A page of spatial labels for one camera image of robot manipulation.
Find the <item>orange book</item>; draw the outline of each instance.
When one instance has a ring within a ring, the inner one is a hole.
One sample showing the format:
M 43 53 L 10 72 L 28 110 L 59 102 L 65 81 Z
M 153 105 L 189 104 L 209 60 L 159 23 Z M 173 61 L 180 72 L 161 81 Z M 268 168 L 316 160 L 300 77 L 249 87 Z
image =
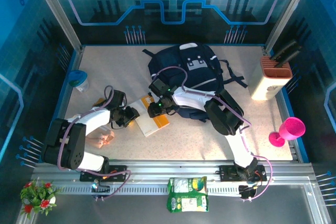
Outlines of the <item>orange book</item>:
M 137 122 L 144 136 L 149 136 L 170 124 L 165 115 L 159 115 L 154 118 L 149 117 L 147 109 L 151 102 L 154 102 L 154 99 L 151 96 L 146 95 L 140 100 L 130 104 L 130 106 L 135 108 L 140 114 L 140 116 L 136 118 L 135 121 Z

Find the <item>clear container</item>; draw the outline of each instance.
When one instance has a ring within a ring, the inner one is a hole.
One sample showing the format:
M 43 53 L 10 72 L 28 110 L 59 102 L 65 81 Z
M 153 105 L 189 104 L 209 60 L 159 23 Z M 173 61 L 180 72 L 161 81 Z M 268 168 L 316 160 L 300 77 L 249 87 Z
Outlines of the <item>clear container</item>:
M 71 71 L 68 76 L 68 82 L 81 93 L 86 92 L 90 87 L 88 74 L 81 70 Z

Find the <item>knife block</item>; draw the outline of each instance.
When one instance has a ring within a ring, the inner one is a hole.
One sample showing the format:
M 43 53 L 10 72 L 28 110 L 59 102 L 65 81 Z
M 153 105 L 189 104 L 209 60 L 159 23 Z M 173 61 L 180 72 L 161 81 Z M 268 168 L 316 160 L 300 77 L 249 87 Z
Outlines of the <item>knife block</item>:
M 257 65 L 251 80 L 248 83 L 248 90 L 253 100 L 270 100 L 286 83 L 293 77 L 289 63 L 281 68 L 275 68 L 276 61 L 263 56 L 260 64 Z

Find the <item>pink cup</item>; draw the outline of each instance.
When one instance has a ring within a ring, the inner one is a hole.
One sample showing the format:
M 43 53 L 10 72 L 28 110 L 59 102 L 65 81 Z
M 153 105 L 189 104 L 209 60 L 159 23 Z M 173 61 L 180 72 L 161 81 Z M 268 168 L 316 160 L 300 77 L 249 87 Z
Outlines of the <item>pink cup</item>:
M 294 140 L 306 132 L 304 123 L 298 118 L 287 118 L 279 128 L 279 132 L 272 132 L 268 139 L 276 147 L 282 147 L 285 140 Z

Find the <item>tabletop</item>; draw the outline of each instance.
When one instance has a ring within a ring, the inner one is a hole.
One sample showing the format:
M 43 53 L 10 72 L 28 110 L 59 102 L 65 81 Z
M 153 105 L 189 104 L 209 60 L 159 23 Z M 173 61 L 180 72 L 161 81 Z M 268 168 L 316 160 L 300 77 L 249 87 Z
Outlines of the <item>tabletop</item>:
M 150 57 L 144 48 L 156 53 L 168 46 L 86 46 L 79 69 L 88 74 L 90 88 L 85 93 L 73 89 L 65 118 L 90 110 L 104 87 L 112 85 L 127 95 L 128 104 L 148 93 L 151 78 L 148 70 Z M 261 47 L 211 46 L 219 59 L 226 59 L 236 76 L 244 76 L 248 83 L 254 68 L 263 56 Z M 226 65 L 222 63 L 224 80 L 229 79 Z M 245 132 L 249 149 L 270 160 L 292 160 L 288 143 L 274 147 L 268 141 L 270 132 L 282 123 L 277 102 L 254 101 L 248 89 L 236 82 L 225 89 L 244 110 L 252 127 Z M 86 151 L 110 159 L 181 159 L 181 160 L 233 160 L 231 149 L 223 135 L 214 130 L 211 122 L 184 119 L 178 114 L 168 116 L 170 125 L 145 137 L 134 122 L 127 128 L 113 130 L 115 138 L 109 145 L 95 148 L 86 145 Z

